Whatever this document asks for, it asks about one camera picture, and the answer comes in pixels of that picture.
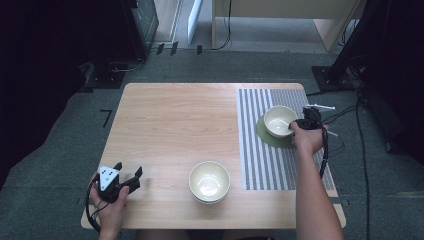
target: black and white striped placemat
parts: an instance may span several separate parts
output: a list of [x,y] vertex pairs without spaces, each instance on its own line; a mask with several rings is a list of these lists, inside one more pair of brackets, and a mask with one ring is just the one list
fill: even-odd
[[[256,122],[273,106],[283,105],[293,109],[303,118],[302,108],[308,104],[303,89],[238,89],[237,112],[239,126],[240,162],[243,189],[247,190],[295,190],[295,148],[275,148],[263,142],[256,133]],[[323,150],[315,154],[319,163]],[[323,183],[327,190],[334,189],[327,165]]]

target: white bowl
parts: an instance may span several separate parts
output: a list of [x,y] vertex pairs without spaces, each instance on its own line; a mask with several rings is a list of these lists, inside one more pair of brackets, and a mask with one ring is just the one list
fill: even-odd
[[297,119],[296,113],[285,106],[275,106],[265,113],[265,128],[274,137],[283,138],[293,133],[290,123]]
[[216,203],[222,200],[230,188],[230,175],[219,163],[199,163],[191,170],[189,186],[193,195],[202,203]]

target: black cable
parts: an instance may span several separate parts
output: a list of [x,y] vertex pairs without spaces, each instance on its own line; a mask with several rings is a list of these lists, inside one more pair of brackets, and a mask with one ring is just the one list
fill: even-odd
[[358,131],[359,136],[361,138],[361,144],[362,144],[362,162],[364,165],[364,178],[365,178],[365,188],[366,188],[366,222],[367,222],[367,240],[370,239],[370,187],[369,187],[369,180],[368,180],[368,170],[367,170],[367,161],[366,161],[366,149],[365,149],[365,140],[364,140],[364,134],[362,132],[361,123],[359,121],[359,105],[361,101],[358,96],[358,102],[356,104],[356,122],[358,124]]
[[213,50],[221,50],[221,49],[225,48],[228,45],[229,42],[231,42],[231,7],[232,7],[232,3],[233,3],[233,1],[230,0],[230,5],[229,5],[229,8],[228,8],[228,26],[227,26],[228,34],[227,34],[227,39],[225,39],[225,42],[224,42],[224,44],[222,44],[221,47],[212,48]]
[[99,209],[99,205],[100,205],[100,203],[97,205],[97,208],[96,208],[96,211],[94,211],[92,214],[91,214],[91,218],[92,219],[96,219],[96,217],[97,217],[97,214],[101,211],[101,210],[103,210],[103,209],[105,209],[107,206],[109,206],[109,203],[106,203],[106,205],[105,206],[103,206],[102,208],[100,208]]
[[334,115],[331,115],[331,116],[327,117],[326,119],[324,119],[324,120],[323,120],[323,123],[324,123],[324,124],[330,124],[330,123],[333,123],[333,122],[334,122],[334,121],[336,121],[339,117],[341,117],[341,116],[343,116],[343,115],[345,115],[345,114],[347,114],[347,113],[349,113],[349,112],[351,112],[351,111],[355,110],[355,108],[356,108],[356,105],[349,106],[349,107],[345,108],[343,111],[341,111],[341,112],[339,112],[339,113],[337,113],[337,114],[334,114]]
[[99,174],[96,174],[96,176],[93,178],[93,180],[91,180],[91,183],[90,183],[90,185],[87,188],[87,194],[85,196],[85,215],[87,216],[87,220],[90,223],[90,225],[94,228],[94,230],[96,230],[97,232],[100,233],[101,227],[97,223],[96,219],[93,219],[92,218],[92,215],[90,214],[90,209],[89,209],[89,205],[90,205],[90,191],[91,191],[91,188],[93,187],[94,183],[96,183],[96,181],[98,181],[99,178],[100,178],[100,175]]
[[[117,63],[119,63],[119,62],[111,62],[111,63],[109,63],[109,66],[112,65],[112,64],[117,64]],[[137,70],[141,65],[143,65],[143,63],[144,63],[144,58],[140,61],[140,63],[136,67],[133,67],[133,68],[130,68],[130,69],[117,69],[117,68],[115,68],[115,69],[112,69],[112,72],[131,72],[131,71]]]

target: bowl rim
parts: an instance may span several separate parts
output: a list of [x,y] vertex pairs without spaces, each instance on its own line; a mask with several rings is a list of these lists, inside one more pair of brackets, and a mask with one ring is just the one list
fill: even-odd
[[287,135],[281,135],[281,134],[277,134],[277,133],[275,133],[275,132],[273,132],[270,128],[269,128],[269,125],[268,125],[268,123],[267,123],[267,115],[269,114],[269,112],[272,110],[272,109],[277,109],[277,108],[284,108],[284,109],[288,109],[290,112],[292,112],[293,114],[294,114],[294,116],[295,116],[295,119],[298,119],[298,116],[297,116],[297,114],[296,114],[296,112],[293,110],[293,109],[291,109],[291,108],[289,108],[289,107],[287,107],[287,106],[284,106],[284,105],[275,105],[275,106],[273,106],[273,107],[271,107],[271,108],[269,108],[268,110],[266,110],[266,112],[265,112],[265,114],[264,114],[264,124],[265,124],[265,128],[266,128],[266,130],[271,134],[271,135],[273,135],[274,137],[287,137],[287,136],[290,136],[292,133],[293,133],[293,130],[291,130],[290,131],[290,133],[289,134],[287,134]]
[[[207,163],[212,163],[212,164],[216,164],[216,165],[220,166],[222,169],[224,169],[226,176],[228,177],[228,186],[226,187],[224,193],[222,194],[222,196],[220,198],[214,199],[212,201],[204,200],[201,197],[197,196],[193,191],[193,187],[191,186],[191,177],[193,175],[194,170],[197,167],[199,167],[200,165],[207,164]],[[196,164],[196,166],[194,166],[193,169],[191,169],[190,175],[189,175],[189,178],[188,178],[188,185],[189,185],[189,188],[190,188],[190,192],[193,194],[193,196],[196,198],[196,200],[198,200],[201,203],[212,204],[212,203],[217,203],[217,202],[221,201],[227,195],[228,190],[230,189],[230,186],[231,186],[231,177],[230,177],[230,174],[228,173],[228,170],[222,164],[220,164],[216,161],[208,160],[208,161],[203,161],[203,162]]]

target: green plate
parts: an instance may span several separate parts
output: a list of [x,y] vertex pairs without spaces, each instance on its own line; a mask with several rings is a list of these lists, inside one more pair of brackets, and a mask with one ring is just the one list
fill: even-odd
[[292,135],[289,135],[284,138],[276,138],[268,133],[265,127],[264,116],[261,116],[258,122],[256,123],[256,132],[258,133],[262,141],[264,141],[265,143],[273,147],[287,148],[292,146],[291,144],[291,140],[293,138]]

